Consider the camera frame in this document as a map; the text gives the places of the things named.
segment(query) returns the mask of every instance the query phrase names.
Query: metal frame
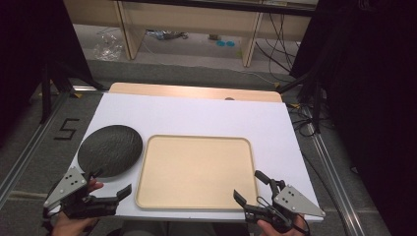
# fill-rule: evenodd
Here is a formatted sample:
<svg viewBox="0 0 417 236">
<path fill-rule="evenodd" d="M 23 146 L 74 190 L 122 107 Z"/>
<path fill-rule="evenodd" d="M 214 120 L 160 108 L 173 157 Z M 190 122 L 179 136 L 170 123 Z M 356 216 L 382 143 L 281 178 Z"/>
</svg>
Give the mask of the metal frame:
<svg viewBox="0 0 417 236">
<path fill-rule="evenodd" d="M 303 113 L 305 115 L 312 117 L 309 108 L 304 108 Z M 312 123 L 308 125 L 310 133 L 315 132 L 315 127 Z M 359 216 L 356 213 L 353 204 L 350 202 L 349 197 L 346 194 L 346 191 L 343 187 L 343 184 L 338 177 L 337 171 L 334 168 L 333 162 L 331 161 L 328 150 L 326 149 L 325 143 L 322 140 L 320 134 L 315 134 L 313 136 L 314 145 L 316 146 L 319 157 L 322 161 L 322 164 L 325 168 L 325 172 L 330 180 L 331 188 L 334 191 L 335 200 L 340 205 L 341 212 L 344 216 L 347 228 L 350 231 L 351 235 L 365 235 L 365 232 L 361 226 Z"/>
<path fill-rule="evenodd" d="M 210 0 L 123 0 L 121 2 L 149 3 L 183 7 L 212 8 L 222 10 L 233 10 L 243 12 L 260 12 L 272 14 L 285 14 L 292 16 L 313 17 L 318 15 L 334 15 L 333 12 L 315 11 L 314 8 L 275 6 L 268 4 L 231 2 L 231 1 L 210 1 Z"/>
<path fill-rule="evenodd" d="M 0 209 L 6 203 L 10 193 L 15 188 L 18 180 L 21 178 L 25 169 L 29 165 L 31 158 L 36 153 L 39 145 L 42 143 L 43 138 L 50 128 L 50 125 L 55 120 L 56 114 L 64 102 L 67 100 L 69 95 L 70 94 L 68 92 L 61 92 L 59 94 L 57 100 L 54 102 L 52 113 L 50 114 L 49 118 L 36 129 L 28 145 L 25 147 L 24 151 L 21 153 L 13 167 L 10 169 L 6 178 L 3 180 L 2 184 L 0 185 Z"/>
</svg>

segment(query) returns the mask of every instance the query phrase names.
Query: white table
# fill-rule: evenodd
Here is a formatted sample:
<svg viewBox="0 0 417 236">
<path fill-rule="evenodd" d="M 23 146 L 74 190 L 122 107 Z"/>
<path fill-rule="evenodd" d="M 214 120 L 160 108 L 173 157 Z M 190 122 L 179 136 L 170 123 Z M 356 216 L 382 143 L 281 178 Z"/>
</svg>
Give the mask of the white table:
<svg viewBox="0 0 417 236">
<path fill-rule="evenodd" d="M 269 178 L 284 180 L 318 204 L 285 104 L 106 93 L 99 103 L 85 138 L 110 125 L 126 125 L 137 130 L 144 140 L 153 135 L 241 137 L 250 141 L 255 169 Z M 104 187 L 93 192 L 97 197 L 113 197 L 132 184 L 132 194 L 123 200 L 116 215 L 151 220 L 191 220 L 243 222 L 242 210 L 143 209 L 135 203 L 137 182 L 143 164 L 140 160 L 125 173 L 98 179 Z M 80 168 L 75 156 L 71 166 Z M 258 181 L 259 194 L 270 201 L 270 187 Z M 320 217 L 306 216 L 320 221 Z"/>
</svg>

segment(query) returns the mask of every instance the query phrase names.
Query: black disc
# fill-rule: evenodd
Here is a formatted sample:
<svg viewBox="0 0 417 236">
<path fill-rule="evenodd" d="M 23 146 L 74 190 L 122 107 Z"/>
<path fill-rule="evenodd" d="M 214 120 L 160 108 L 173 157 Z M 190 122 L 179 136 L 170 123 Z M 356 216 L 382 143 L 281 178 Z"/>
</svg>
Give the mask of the black disc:
<svg viewBox="0 0 417 236">
<path fill-rule="evenodd" d="M 143 147 L 142 138 L 134 129 L 122 125 L 107 126 L 83 141 L 78 162 L 87 174 L 101 168 L 99 177 L 113 177 L 132 167 Z"/>
</svg>

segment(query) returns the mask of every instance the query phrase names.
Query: wooden tray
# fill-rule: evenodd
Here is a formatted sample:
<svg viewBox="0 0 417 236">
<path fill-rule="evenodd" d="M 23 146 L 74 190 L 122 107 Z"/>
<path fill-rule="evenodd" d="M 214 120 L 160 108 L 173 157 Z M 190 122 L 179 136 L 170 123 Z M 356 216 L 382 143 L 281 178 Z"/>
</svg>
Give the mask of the wooden tray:
<svg viewBox="0 0 417 236">
<path fill-rule="evenodd" d="M 258 195 L 249 141 L 242 138 L 152 136 L 136 203 L 143 208 L 239 209 Z"/>
</svg>

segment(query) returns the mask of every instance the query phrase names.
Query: hand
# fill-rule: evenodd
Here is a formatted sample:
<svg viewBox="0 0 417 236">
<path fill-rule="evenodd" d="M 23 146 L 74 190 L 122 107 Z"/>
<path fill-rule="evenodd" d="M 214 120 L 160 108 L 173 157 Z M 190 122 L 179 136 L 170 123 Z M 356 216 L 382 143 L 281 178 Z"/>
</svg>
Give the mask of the hand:
<svg viewBox="0 0 417 236">
<path fill-rule="evenodd" d="M 302 218 L 303 216 L 298 215 L 295 219 L 294 219 L 294 224 L 297 225 L 298 227 L 304 229 L 304 219 Z M 258 220 L 257 222 L 258 226 L 261 227 L 261 229 L 263 230 L 261 236 L 302 236 L 304 235 L 303 233 L 301 233 L 300 231 L 296 230 L 296 229 L 291 229 L 286 233 L 279 233 L 277 232 L 272 225 L 270 225 L 268 222 L 263 221 L 263 220 Z"/>
<path fill-rule="evenodd" d="M 89 192 L 101 189 L 103 183 L 95 179 L 89 181 Z M 70 219 L 64 212 L 58 214 L 58 220 L 52 231 L 52 236 L 78 236 L 83 233 L 88 226 L 93 226 L 98 222 L 98 218 Z"/>
</svg>

